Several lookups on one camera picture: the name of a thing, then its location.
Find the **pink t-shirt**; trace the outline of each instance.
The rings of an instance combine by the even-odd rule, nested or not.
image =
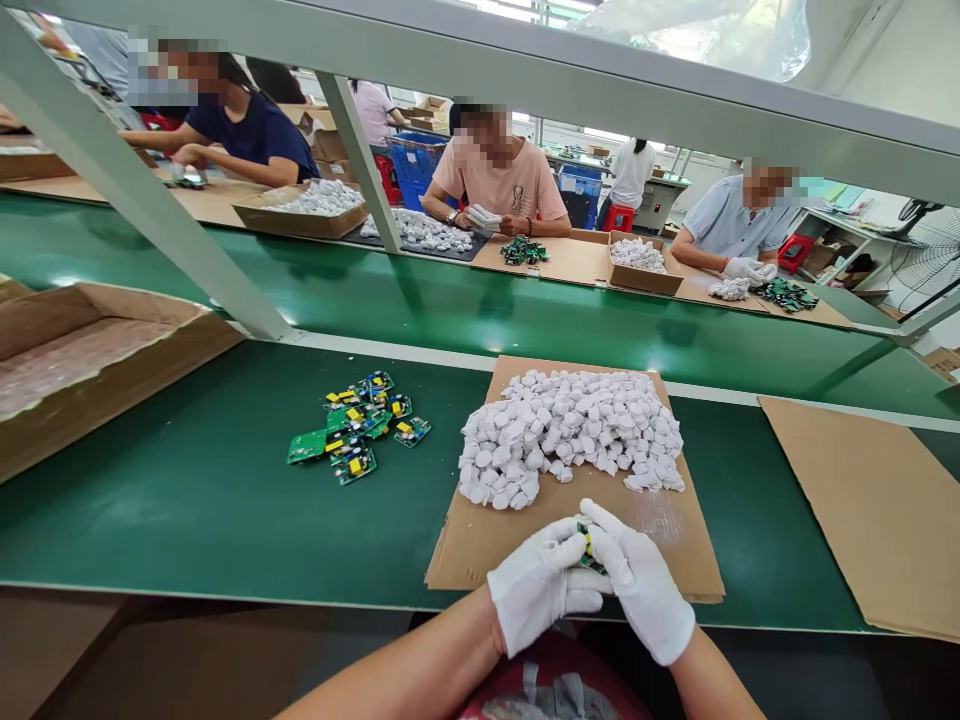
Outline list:
[[[396,105],[390,98],[373,83],[361,80],[357,83],[357,91],[353,94],[353,101],[357,105],[357,114],[360,124],[363,125],[363,134],[367,142],[377,147],[387,146],[387,136],[390,128],[387,127],[387,113]]]
[[[567,214],[543,150],[524,140],[509,167],[493,167],[480,147],[463,135],[450,140],[433,181],[453,197],[467,191],[471,204],[495,215],[559,220]]]

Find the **light blue shirt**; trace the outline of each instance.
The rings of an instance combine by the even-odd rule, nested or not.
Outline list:
[[[732,175],[714,185],[683,221],[694,247],[724,257],[757,257],[776,250],[787,236],[796,208],[778,205],[759,210],[750,220],[743,206],[743,175]]]

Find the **table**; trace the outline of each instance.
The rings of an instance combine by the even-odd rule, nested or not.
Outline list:
[[[812,224],[811,220],[814,223],[816,221],[820,221],[819,229],[817,229],[816,231],[801,230],[801,228],[809,227],[810,224]],[[874,242],[885,242],[885,243],[891,243],[894,245],[916,246],[916,243],[913,243],[910,241],[894,240],[893,238],[885,237],[884,235],[875,233],[872,230],[867,230],[866,228],[862,227],[859,223],[857,223],[857,221],[851,218],[845,218],[842,215],[826,212],[824,210],[817,210],[816,208],[807,208],[804,210],[804,215],[801,218],[799,218],[797,229],[798,229],[798,232],[802,232],[804,235],[807,235],[808,237],[818,237],[821,234],[823,234],[823,232],[825,232],[825,228],[827,225],[833,225],[834,227],[838,227],[842,230],[846,230],[848,233],[851,233],[853,235],[856,235],[859,238],[862,238],[863,242],[857,246],[857,249],[854,250],[853,253],[848,258],[846,258],[845,260],[838,261],[838,263],[835,264],[835,267],[831,272],[823,275],[820,278],[817,278],[816,283],[818,285],[829,284],[831,280],[833,280],[837,275],[843,272],[844,267],[846,267],[851,262],[853,262],[854,259],[860,257],[860,255],[866,252],[867,248],[870,247],[870,245]],[[864,283],[869,282],[871,278],[873,278],[878,272],[880,272],[880,270],[883,267],[884,267],[883,263],[879,263],[877,267],[874,269],[874,271],[870,273],[870,275],[868,275],[863,280],[863,282]]]

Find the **worker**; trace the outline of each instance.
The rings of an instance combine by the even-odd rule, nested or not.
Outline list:
[[[784,219],[792,216],[783,195],[794,177],[794,168],[745,161],[743,175],[718,182],[687,213],[670,246],[673,256],[755,287],[769,282],[786,239]]]
[[[172,153],[172,160],[198,169],[209,161],[246,179],[283,187],[319,177],[310,147],[297,127],[260,94],[228,52],[188,51],[179,41],[159,45],[164,71],[195,87],[198,104],[176,130],[121,132],[138,148]],[[226,153],[209,146],[218,142]]]
[[[607,194],[607,199],[600,206],[597,213],[596,229],[602,230],[607,220],[610,205],[619,205],[636,210],[643,202],[643,189],[647,180],[653,177],[653,164],[656,152],[646,140],[629,138],[617,151],[617,156],[610,166],[613,175],[613,186]]]
[[[335,675],[277,720],[650,718],[600,658],[547,632],[567,613],[598,611],[601,592],[617,595],[641,642],[669,669],[687,717],[762,718],[697,626],[657,546],[591,500],[580,509],[609,578],[580,567],[587,538],[576,518],[559,520],[524,542],[480,589]]]
[[[390,157],[387,148],[387,138],[390,137],[390,128],[387,120],[393,120],[397,125],[406,125],[407,119],[400,114],[397,106],[387,97],[379,87],[366,80],[350,79],[350,89],[353,90],[353,102],[357,106],[357,115],[363,126],[363,134],[367,136],[370,150],[374,155]]]
[[[460,131],[440,157],[423,209],[464,230],[484,227],[510,237],[567,237],[570,218],[543,151],[507,133],[505,111],[457,105]],[[462,212],[451,209],[447,200],[459,198],[464,190],[471,205]]]

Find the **box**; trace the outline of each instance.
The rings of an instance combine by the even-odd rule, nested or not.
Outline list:
[[[818,275],[825,267],[832,265],[839,248],[827,247],[823,243],[823,238],[817,241],[817,244],[810,249],[810,254],[803,261],[803,269],[811,275]]]
[[[36,145],[37,139],[32,135],[0,137],[0,147],[36,147]],[[0,155],[0,182],[41,180],[69,175],[76,175],[76,173],[52,151],[39,155]]]
[[[282,104],[277,107],[283,110],[307,139],[314,159],[324,162],[347,159],[347,149],[330,110],[320,105]]]
[[[653,246],[663,254],[664,265],[666,265],[668,270],[668,274],[666,275],[626,267],[624,265],[615,265],[613,263],[613,259],[610,257],[610,246],[624,238],[636,240],[639,237],[639,235],[633,235],[619,230],[614,230],[610,233],[610,237],[607,239],[607,262],[610,265],[610,284],[621,285],[622,287],[629,287],[634,290],[660,293],[661,295],[676,295],[680,289],[680,285],[683,283],[683,276],[669,272],[671,265],[676,263],[676,260],[670,255],[670,250],[663,244],[663,240],[643,238],[643,240],[652,242]]]
[[[299,185],[268,190],[234,204],[233,209],[237,211],[240,220],[249,230],[316,240],[339,240],[367,219],[369,212],[366,205],[355,207],[343,215],[332,218],[274,209],[274,206],[290,202],[303,194],[311,182],[314,181],[307,180]]]
[[[0,483],[242,339],[202,305],[114,285],[0,304]]]
[[[11,277],[0,274],[0,303],[27,295],[33,295],[33,290],[26,285],[18,283]]]
[[[940,348],[924,355],[922,360],[928,368],[951,385],[960,385],[960,353]]]
[[[320,170],[320,177],[324,180],[342,180],[343,182],[356,183],[357,178],[350,169],[349,160],[337,160],[328,163],[323,160],[317,160],[317,168]]]

